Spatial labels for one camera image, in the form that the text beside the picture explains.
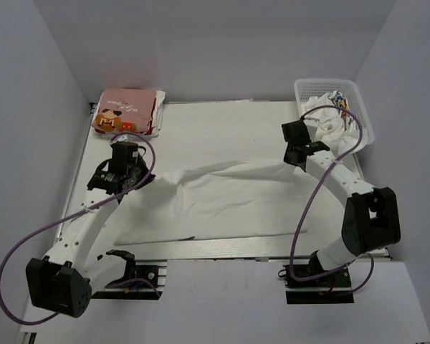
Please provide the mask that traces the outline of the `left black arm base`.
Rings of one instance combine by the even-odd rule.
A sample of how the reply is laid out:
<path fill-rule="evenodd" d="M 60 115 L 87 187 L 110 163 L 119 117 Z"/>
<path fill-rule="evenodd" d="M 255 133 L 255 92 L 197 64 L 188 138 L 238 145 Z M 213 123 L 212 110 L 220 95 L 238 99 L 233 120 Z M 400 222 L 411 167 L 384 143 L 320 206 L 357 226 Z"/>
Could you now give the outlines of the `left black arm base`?
<path fill-rule="evenodd" d="M 159 300 L 167 275 L 167 261 L 138 261 L 135 279 L 123 282 L 116 288 L 104 288 L 96 292 L 94 300 Z"/>

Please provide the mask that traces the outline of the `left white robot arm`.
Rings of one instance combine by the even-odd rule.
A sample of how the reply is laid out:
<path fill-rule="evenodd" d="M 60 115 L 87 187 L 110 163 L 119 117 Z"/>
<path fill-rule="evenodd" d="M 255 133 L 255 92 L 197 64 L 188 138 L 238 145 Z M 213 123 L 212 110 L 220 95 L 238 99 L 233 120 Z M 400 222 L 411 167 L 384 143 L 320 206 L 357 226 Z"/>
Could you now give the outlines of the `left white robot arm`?
<path fill-rule="evenodd" d="M 111 249 L 88 263 L 87 257 L 101 229 L 124 195 L 154 179 L 141 151 L 133 142 L 111 145 L 87 183 L 81 216 L 71 220 L 62 238 L 41 259 L 31 259 L 26 277 L 32 305 L 44 310 L 81 316 L 91 297 L 109 285 L 128 286 L 137 277 L 134 254 Z"/>

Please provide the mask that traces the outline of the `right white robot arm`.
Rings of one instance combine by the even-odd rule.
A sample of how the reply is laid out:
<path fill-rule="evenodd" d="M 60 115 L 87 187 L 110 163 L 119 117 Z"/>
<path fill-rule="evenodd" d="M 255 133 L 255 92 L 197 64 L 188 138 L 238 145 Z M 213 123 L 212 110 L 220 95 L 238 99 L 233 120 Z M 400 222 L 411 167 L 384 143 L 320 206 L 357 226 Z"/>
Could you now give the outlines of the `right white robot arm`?
<path fill-rule="evenodd" d="M 282 125 L 287 148 L 284 162 L 301 168 L 318 180 L 298 221 L 300 232 L 313 199 L 324 186 L 344 206 L 340 236 L 326 247 L 313 252 L 303 277 L 294 280 L 324 286 L 335 273 L 364 254 L 396 244 L 401 239 L 397 198 L 389 188 L 376 188 L 358 178 L 334 156 L 324 143 L 312 142 L 303 120 Z"/>

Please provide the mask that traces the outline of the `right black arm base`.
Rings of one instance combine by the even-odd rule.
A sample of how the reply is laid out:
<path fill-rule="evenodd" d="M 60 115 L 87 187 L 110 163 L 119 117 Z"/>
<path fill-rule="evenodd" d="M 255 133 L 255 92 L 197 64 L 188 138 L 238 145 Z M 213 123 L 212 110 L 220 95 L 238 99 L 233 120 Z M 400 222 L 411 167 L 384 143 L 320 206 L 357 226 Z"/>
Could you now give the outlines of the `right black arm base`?
<path fill-rule="evenodd" d="M 277 276 L 285 282 L 288 305 L 336 305 L 353 304 L 352 282 L 348 269 L 343 269 L 321 279 L 298 282 L 290 274 L 290 266 L 284 265 Z"/>

